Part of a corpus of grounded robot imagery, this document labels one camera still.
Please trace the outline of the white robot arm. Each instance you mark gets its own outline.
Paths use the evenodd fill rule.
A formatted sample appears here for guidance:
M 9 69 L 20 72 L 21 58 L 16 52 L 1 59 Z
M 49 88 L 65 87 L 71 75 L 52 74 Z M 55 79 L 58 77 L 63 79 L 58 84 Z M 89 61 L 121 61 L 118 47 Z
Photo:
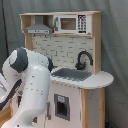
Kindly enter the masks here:
M 1 128 L 36 128 L 32 120 L 46 110 L 52 60 L 26 48 L 15 49 L 3 64 L 0 73 L 0 111 L 10 103 L 23 85 L 18 110 Z

